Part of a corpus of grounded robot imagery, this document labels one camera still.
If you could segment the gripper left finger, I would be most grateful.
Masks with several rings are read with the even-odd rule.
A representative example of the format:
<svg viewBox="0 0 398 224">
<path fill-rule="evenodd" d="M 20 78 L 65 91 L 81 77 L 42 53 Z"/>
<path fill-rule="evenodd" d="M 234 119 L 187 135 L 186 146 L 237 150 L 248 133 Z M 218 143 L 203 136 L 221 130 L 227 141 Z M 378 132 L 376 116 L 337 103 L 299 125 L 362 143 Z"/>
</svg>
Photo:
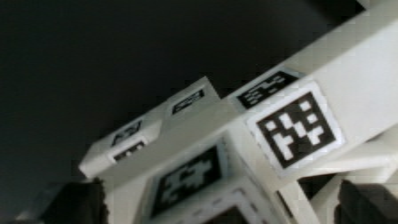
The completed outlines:
<svg viewBox="0 0 398 224">
<path fill-rule="evenodd" d="M 109 224 L 100 179 L 52 183 L 17 217 L 19 224 Z"/>
</svg>

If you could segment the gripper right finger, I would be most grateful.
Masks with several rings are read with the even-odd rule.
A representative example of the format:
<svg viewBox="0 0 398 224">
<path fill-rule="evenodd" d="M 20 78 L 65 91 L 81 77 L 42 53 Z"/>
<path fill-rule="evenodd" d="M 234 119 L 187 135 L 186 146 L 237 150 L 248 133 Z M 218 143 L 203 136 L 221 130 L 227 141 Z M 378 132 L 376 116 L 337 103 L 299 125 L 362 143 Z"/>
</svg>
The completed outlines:
<svg viewBox="0 0 398 224">
<path fill-rule="evenodd" d="M 381 184 L 342 182 L 335 224 L 398 224 L 398 198 Z"/>
</svg>

